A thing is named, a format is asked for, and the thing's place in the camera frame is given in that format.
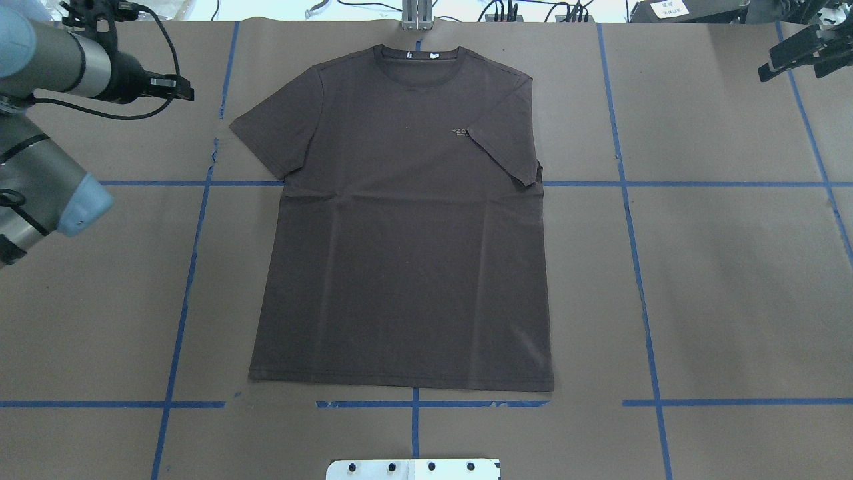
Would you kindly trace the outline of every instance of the metal bracket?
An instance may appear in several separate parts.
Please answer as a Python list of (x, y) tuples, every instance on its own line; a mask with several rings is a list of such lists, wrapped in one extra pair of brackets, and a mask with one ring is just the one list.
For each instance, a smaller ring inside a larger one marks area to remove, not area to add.
[(490, 459), (337, 460), (326, 480), (500, 480), (501, 461)]
[(432, 30), (432, 0), (403, 0), (403, 29)]

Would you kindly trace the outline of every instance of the blue end cap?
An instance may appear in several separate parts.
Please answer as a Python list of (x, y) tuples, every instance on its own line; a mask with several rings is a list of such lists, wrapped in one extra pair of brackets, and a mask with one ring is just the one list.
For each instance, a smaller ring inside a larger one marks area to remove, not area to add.
[(36, 32), (19, 12), (0, 5), (0, 79), (20, 72), (36, 53)]
[(91, 173), (86, 173), (65, 206), (56, 230), (66, 237), (73, 237), (95, 223), (112, 205), (113, 196)]

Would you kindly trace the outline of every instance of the brown t-shirt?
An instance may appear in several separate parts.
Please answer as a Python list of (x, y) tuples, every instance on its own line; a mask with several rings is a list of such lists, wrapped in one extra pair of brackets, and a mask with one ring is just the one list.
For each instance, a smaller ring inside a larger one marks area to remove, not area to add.
[(554, 389), (531, 93), (462, 47), (376, 45), (231, 124), (287, 179), (250, 378)]

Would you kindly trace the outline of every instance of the white mounting plate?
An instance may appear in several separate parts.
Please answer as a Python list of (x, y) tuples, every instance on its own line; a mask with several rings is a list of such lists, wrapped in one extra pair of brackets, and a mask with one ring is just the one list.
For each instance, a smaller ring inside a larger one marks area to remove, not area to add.
[(328, 466), (326, 480), (501, 480), (501, 461), (490, 459), (337, 460)]

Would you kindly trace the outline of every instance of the blue tape line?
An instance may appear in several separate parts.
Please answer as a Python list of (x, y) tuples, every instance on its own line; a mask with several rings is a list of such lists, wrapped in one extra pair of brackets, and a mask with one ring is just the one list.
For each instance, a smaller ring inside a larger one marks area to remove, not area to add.
[(418, 444), (420, 433), (418, 426), (420, 423), (420, 412), (418, 400), (421, 397), (421, 392), (417, 388), (412, 389), (412, 458), (416, 459), (421, 456), (421, 448)]
[[(167, 186), (201, 187), (204, 180), (103, 180), (106, 186)], [(756, 188), (809, 188), (823, 187), (823, 182), (714, 182), (714, 181), (638, 181), (629, 180), (629, 187), (756, 187)], [(281, 180), (213, 180), (214, 187), (283, 186)], [(622, 182), (607, 180), (546, 180), (546, 187), (621, 187)], [(830, 182), (833, 187), (853, 187), (853, 182)]]
[(101, 185), (119, 187), (201, 187), (204, 180), (102, 180)]
[(284, 182), (281, 180), (213, 180), (211, 182), (211, 186), (214, 187), (280, 187), (283, 185)]
[[(418, 400), (418, 408), (537, 408), (548, 405), (547, 400)], [(413, 408), (408, 400), (318, 401), (317, 408)]]
[(737, 407), (785, 405), (853, 405), (853, 398), (692, 398), (681, 400), (625, 400), (623, 407)]
[[(221, 120), (225, 113), (225, 101), (228, 98), (228, 89), (231, 79), (231, 71), (234, 66), (234, 52), (237, 46), (237, 33), (240, 31), (240, 22), (234, 23), (234, 30), (231, 33), (231, 46), (228, 53), (228, 66), (225, 68), (225, 79), (222, 87), (222, 103), (219, 106), (219, 119)], [(183, 345), (183, 332), (187, 324), (187, 313), (189, 311), (189, 293), (193, 286), (195, 277), (195, 265), (199, 255), (199, 240), (201, 238), (201, 228), (205, 222), (205, 213), (207, 210), (207, 199), (210, 196), (211, 183), (213, 181), (213, 168), (216, 166), (216, 155), (218, 152), (219, 140), (213, 139), (213, 153), (211, 154), (211, 165), (207, 168), (205, 177), (205, 190), (201, 195), (201, 206), (199, 208), (199, 218), (195, 224), (195, 237), (193, 239), (193, 253), (189, 258), (189, 271), (187, 272), (187, 283), (183, 291), (183, 304), (181, 305), (181, 318), (177, 324), (177, 334), (175, 336), (175, 349), (172, 352), (171, 367), (169, 369), (169, 383), (165, 391), (165, 405), (163, 406), (163, 415), (160, 418), (160, 433), (157, 435), (157, 448), (154, 451), (154, 462), (151, 466), (151, 480), (157, 480), (160, 474), (160, 461), (163, 458), (163, 446), (165, 444), (165, 434), (169, 426), (169, 412), (171, 410), (172, 397), (175, 391), (175, 378), (177, 376), (177, 365), (181, 357), (181, 347)]]
[(317, 408), (411, 408), (408, 400), (352, 400), (352, 401), (318, 401)]
[(240, 22), (234, 22), (234, 31), (231, 33), (231, 48), (228, 52), (228, 66), (225, 67), (225, 81), (222, 83), (222, 103), (219, 104), (219, 119), (225, 116), (225, 101), (228, 99), (228, 86), (231, 83), (231, 68), (234, 66), (234, 52), (237, 49), (237, 33), (240, 31)]
[(626, 182), (629, 187), (767, 187), (767, 188), (807, 188), (822, 187), (821, 182)]
[[(163, 408), (164, 401), (0, 400), (0, 408)], [(172, 408), (225, 408), (224, 401), (176, 401)]]
[(189, 258), (189, 272), (187, 273), (187, 283), (183, 291), (183, 304), (181, 305), (181, 318), (177, 323), (177, 334), (175, 336), (175, 349), (171, 356), (171, 368), (169, 369), (169, 383), (165, 391), (165, 405), (163, 406), (163, 415), (160, 418), (160, 433), (157, 435), (157, 449), (154, 451), (154, 464), (151, 467), (151, 479), (156, 480), (160, 473), (160, 460), (163, 457), (163, 445), (165, 444), (165, 433), (169, 426), (169, 411), (171, 409), (171, 399), (175, 392), (175, 378), (177, 376), (177, 364), (181, 357), (181, 347), (183, 345), (183, 332), (187, 324), (187, 313), (189, 312), (189, 293), (193, 287), (195, 278), (195, 265), (199, 255), (199, 240), (201, 238), (201, 227), (205, 222), (205, 212), (207, 210), (207, 198), (210, 195), (210, 181), (213, 176), (213, 167), (210, 165), (207, 168), (207, 179), (204, 193), (201, 196), (201, 207), (199, 209), (199, 218), (195, 224), (195, 238), (193, 239), (193, 253)]
[[(776, 22), (776, 34), (779, 36), (779, 41), (785, 41), (785, 36), (782, 34), (782, 25), (779, 21)], [(841, 219), (841, 212), (838, 210), (838, 203), (835, 201), (835, 194), (833, 193), (833, 187), (829, 183), (829, 176), (827, 175), (827, 169), (823, 165), (823, 158), (821, 157), (821, 151), (817, 148), (817, 141), (815, 141), (815, 134), (811, 130), (811, 122), (809, 122), (809, 116), (805, 113), (805, 106), (803, 105), (803, 98), (799, 94), (799, 88), (797, 87), (797, 80), (794, 78), (794, 74), (791, 70), (788, 70), (788, 81), (791, 82), (791, 89), (794, 92), (794, 99), (797, 101), (797, 108), (799, 108), (800, 116), (803, 118), (803, 125), (805, 126), (805, 132), (809, 136), (809, 143), (811, 144), (811, 150), (815, 154), (815, 161), (817, 161), (817, 168), (821, 172), (821, 179), (823, 180), (823, 184), (827, 189), (827, 196), (829, 196), (829, 202), (833, 207), (833, 215), (835, 216), (835, 224), (838, 226), (838, 230), (841, 232), (841, 241), (844, 244), (844, 250), (847, 252), (847, 261), (850, 263), (850, 266), (853, 266), (853, 247), (850, 246), (850, 237), (847, 236), (847, 229), (844, 227), (844, 220)]]
[(618, 187), (621, 184), (619, 182), (605, 182), (605, 181), (559, 181), (559, 180), (549, 180), (542, 182), (546, 187)]
[(421, 401), (421, 408), (539, 408), (548, 405), (547, 400), (426, 400)]
[(224, 401), (173, 401), (170, 408), (225, 408)]
[[(637, 253), (636, 235), (634, 233), (634, 219), (631, 216), (630, 199), (628, 197), (628, 181), (625, 177), (625, 165), (622, 158), (622, 143), (619, 141), (619, 130), (616, 123), (616, 108), (613, 105), (613, 90), (610, 82), (610, 69), (607, 67), (607, 52), (604, 45), (604, 32), (601, 23), (595, 24), (598, 29), (599, 51), (601, 52), (601, 68), (604, 71), (604, 85), (607, 93), (607, 107), (610, 110), (610, 125), (613, 134), (613, 146), (618, 161), (619, 181), (622, 183), (622, 201), (625, 208), (625, 219), (628, 222), (628, 239), (631, 245), (631, 257), (634, 260), (634, 276), (637, 289), (640, 292), (640, 304), (642, 305), (642, 321), (646, 328), (646, 353), (648, 357), (648, 370), (652, 375), (652, 391), (654, 399), (660, 400), (660, 385), (658, 382), (658, 368), (655, 365), (654, 346), (652, 344), (652, 329), (648, 321), (648, 310), (646, 307), (646, 292), (643, 289), (642, 272), (640, 270), (640, 256)], [(664, 457), (664, 473), (667, 480), (672, 480), (672, 465), (670, 462), (670, 447), (666, 437), (666, 424), (664, 422), (664, 409), (658, 405), (655, 407), (658, 416), (658, 433), (660, 436), (660, 449)]]
[(3, 400), (0, 408), (163, 408), (163, 401)]
[[(216, 161), (219, 150), (219, 139), (213, 139), (213, 154), (211, 158)], [(205, 180), (102, 180), (102, 185), (119, 187), (203, 187)], [(213, 180), (213, 187), (264, 187), (282, 186), (281, 180)]]

